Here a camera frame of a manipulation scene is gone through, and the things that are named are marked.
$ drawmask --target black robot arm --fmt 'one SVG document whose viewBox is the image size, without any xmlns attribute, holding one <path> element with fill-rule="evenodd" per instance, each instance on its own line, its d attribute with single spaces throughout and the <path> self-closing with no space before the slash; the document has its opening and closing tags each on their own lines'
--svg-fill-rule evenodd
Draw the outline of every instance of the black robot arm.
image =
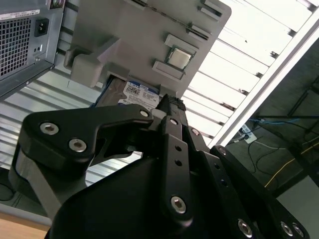
<svg viewBox="0 0 319 239">
<path fill-rule="evenodd" d="M 141 159 L 87 187 L 110 158 Z M 181 100 L 34 113 L 10 170 L 53 223 L 48 239 L 309 239 L 305 228 L 222 146 L 207 148 Z"/>
</svg>

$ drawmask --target ventilation grille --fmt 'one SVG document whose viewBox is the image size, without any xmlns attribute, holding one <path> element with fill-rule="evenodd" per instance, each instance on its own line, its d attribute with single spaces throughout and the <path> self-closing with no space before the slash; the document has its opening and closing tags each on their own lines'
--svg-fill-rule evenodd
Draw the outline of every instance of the ventilation grille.
<svg viewBox="0 0 319 239">
<path fill-rule="evenodd" d="M 0 22 L 0 79 L 27 64 L 31 20 Z"/>
</svg>

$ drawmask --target hard drive label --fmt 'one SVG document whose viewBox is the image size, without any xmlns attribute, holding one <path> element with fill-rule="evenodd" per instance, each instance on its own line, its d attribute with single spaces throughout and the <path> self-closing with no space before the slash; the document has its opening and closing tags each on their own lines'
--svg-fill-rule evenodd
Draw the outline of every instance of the hard drive label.
<svg viewBox="0 0 319 239">
<path fill-rule="evenodd" d="M 123 94 L 127 98 L 119 100 L 119 104 L 138 104 L 149 111 L 156 108 L 160 101 L 159 95 L 153 89 L 134 81 L 126 83 Z"/>
</svg>

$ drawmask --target power outlet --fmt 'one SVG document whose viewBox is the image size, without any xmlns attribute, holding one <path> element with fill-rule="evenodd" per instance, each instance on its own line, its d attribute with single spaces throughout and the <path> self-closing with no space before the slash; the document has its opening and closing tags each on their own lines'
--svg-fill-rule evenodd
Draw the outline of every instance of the power outlet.
<svg viewBox="0 0 319 239">
<path fill-rule="evenodd" d="M 50 20 L 47 18 L 38 19 L 35 21 L 34 37 L 46 35 L 49 29 L 49 22 Z"/>
<path fill-rule="evenodd" d="M 257 140 L 257 137 L 253 134 L 253 132 L 251 131 L 251 129 L 249 129 L 249 128 L 247 127 L 247 125 L 244 124 L 241 128 L 242 128 L 241 132 L 249 136 L 248 139 L 245 139 L 245 141 L 246 141 L 248 144 L 250 144 L 250 143 L 254 142 L 255 140 Z"/>
</svg>

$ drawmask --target computer tower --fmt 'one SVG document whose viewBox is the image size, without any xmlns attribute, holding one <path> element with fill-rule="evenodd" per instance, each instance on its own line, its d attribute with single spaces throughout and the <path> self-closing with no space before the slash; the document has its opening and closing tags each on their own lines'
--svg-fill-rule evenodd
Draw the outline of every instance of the computer tower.
<svg viewBox="0 0 319 239">
<path fill-rule="evenodd" d="M 0 100 L 52 69 L 65 0 L 1 0 Z"/>
</svg>

